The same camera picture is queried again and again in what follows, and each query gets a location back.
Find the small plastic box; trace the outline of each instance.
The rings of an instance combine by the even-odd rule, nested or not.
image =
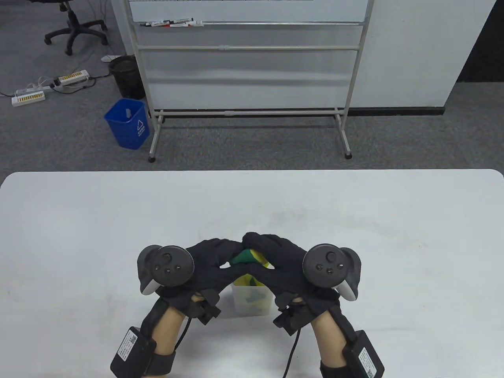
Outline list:
[[[273,293],[262,284],[259,286],[236,285],[239,280],[231,284],[234,307],[238,315],[254,317],[269,314]]]

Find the black trash bin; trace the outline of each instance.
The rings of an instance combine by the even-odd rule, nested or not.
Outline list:
[[[144,84],[134,55],[114,59],[108,64],[108,69],[124,98],[141,100],[145,97]]]

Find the whiteboard stand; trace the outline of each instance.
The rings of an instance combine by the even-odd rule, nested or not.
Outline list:
[[[156,149],[159,142],[159,137],[162,129],[168,129],[169,127],[162,126],[165,117],[190,117],[190,116],[213,116],[213,117],[233,117],[233,116],[248,116],[248,117],[261,117],[261,116],[332,116],[335,126],[341,135],[341,139],[344,144],[345,158],[352,158],[352,151],[348,143],[348,139],[345,133],[345,127],[348,119],[348,109],[350,108],[350,103],[352,101],[352,95],[355,88],[355,82],[357,79],[357,73],[359,71],[360,60],[362,57],[362,52],[364,49],[364,43],[366,41],[366,35],[369,28],[369,22],[371,19],[372,9],[374,5],[374,0],[368,0],[366,13],[364,21],[362,22],[204,22],[205,25],[324,25],[324,26],[338,26],[338,25],[352,25],[356,27],[361,27],[360,41],[358,45],[308,45],[308,46],[230,46],[230,45],[219,45],[219,46],[192,46],[192,45],[181,45],[181,46],[155,46],[155,45],[140,45],[138,44],[137,33],[135,30],[135,22],[133,21],[133,16],[131,12],[131,6],[129,0],[124,0],[126,3],[126,19],[128,21],[128,27],[130,32],[130,37],[132,41],[133,50],[137,58],[138,68],[140,70],[140,75],[145,87],[145,94],[147,97],[147,103],[149,106],[149,112],[152,119],[152,124],[154,127],[154,137],[152,139],[151,149],[149,151],[149,162],[153,163],[156,160]],[[335,106],[334,109],[329,110],[268,110],[268,109],[257,109],[257,110],[169,110],[169,109],[154,109],[154,102],[152,101],[152,94],[149,89],[149,81],[146,74],[144,62],[143,62],[143,51],[220,51],[226,53],[227,51],[257,51],[266,53],[268,51],[356,51],[357,55],[355,58],[352,76],[350,79],[350,84],[348,86],[348,92],[345,101],[344,108],[338,108]]]

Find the battery label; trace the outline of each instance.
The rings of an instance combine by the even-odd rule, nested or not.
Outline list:
[[[376,366],[371,360],[371,357],[369,356],[366,348],[363,348],[359,353],[359,361],[366,371],[368,378],[374,378],[374,376],[376,375]]]
[[[126,336],[125,336],[124,340],[122,341],[121,346],[119,347],[119,350],[117,351],[118,356],[123,361],[126,361],[128,356],[130,355],[130,352],[133,349],[133,346],[136,343],[137,339],[138,339],[138,336],[135,335],[131,330],[128,330],[128,333],[126,333]]]

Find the office chair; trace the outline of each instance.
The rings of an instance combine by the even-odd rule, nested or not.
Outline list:
[[[90,29],[90,26],[100,25],[101,30],[107,30],[107,26],[103,20],[95,20],[90,22],[85,22],[84,24],[80,24],[77,16],[75,15],[72,8],[70,8],[70,4],[68,3],[71,0],[30,0],[32,3],[59,3],[59,10],[61,12],[68,12],[68,27],[60,30],[53,31],[52,33],[48,33],[45,35],[44,42],[47,45],[52,44],[51,38],[57,35],[62,34],[70,34],[70,37],[67,41],[67,48],[65,50],[66,55],[72,55],[72,46],[74,45],[75,37],[79,34],[92,34],[101,38],[102,45],[108,45],[107,36],[99,32],[97,30]]]

